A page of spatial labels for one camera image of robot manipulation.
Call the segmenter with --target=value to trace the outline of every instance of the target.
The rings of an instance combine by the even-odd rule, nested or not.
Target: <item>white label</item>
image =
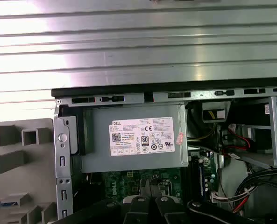
[[[114,120],[109,136],[111,156],[175,151],[172,117]]]
[[[270,114],[269,104],[265,105],[265,114]]]

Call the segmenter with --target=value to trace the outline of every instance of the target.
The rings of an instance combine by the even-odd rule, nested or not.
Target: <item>black cable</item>
[[[251,186],[260,186],[262,184],[268,184],[269,186],[277,188],[277,182],[260,179],[267,176],[271,176],[272,178],[273,176],[276,176],[276,175],[277,175],[277,168],[274,168],[272,170],[262,170],[262,171],[255,172],[252,175],[249,175],[239,185],[239,187],[236,190],[235,196],[239,195],[244,190],[244,188],[251,187]]]
[[[192,115],[192,108],[188,109],[188,117],[189,117],[189,120],[191,120],[193,126],[195,127],[195,129],[198,131],[199,135],[200,136],[203,136],[205,135],[203,130],[199,127],[199,125],[196,123],[193,115]]]
[[[252,175],[249,175],[248,177],[246,177],[243,182],[239,185],[239,187],[236,190],[235,195],[239,195],[240,192],[246,187],[246,183],[249,183],[251,180],[255,180],[261,177],[266,177],[266,176],[274,176],[277,175],[277,168],[272,169],[272,170],[263,170],[263,171],[258,171],[255,172]]]

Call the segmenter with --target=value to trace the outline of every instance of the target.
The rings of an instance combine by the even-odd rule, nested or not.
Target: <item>screw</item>
[[[200,206],[202,206],[202,204],[199,203],[199,202],[192,202],[192,205],[193,205],[194,207],[197,207],[197,208],[199,208]]]
[[[167,198],[167,197],[162,197],[160,200],[161,200],[162,202],[166,202],[166,201],[168,201],[168,198]]]

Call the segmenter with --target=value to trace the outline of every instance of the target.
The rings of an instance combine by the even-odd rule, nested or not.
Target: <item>motherboard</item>
[[[131,170],[103,173],[105,195],[118,202],[130,195],[140,194],[141,180],[157,180],[161,195],[175,196],[182,202],[180,168]]]

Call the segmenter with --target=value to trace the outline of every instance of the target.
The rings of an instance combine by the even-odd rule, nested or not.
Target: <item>cable connector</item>
[[[211,191],[210,199],[212,203],[217,203],[218,201],[216,198],[218,197],[218,193],[216,191]]]

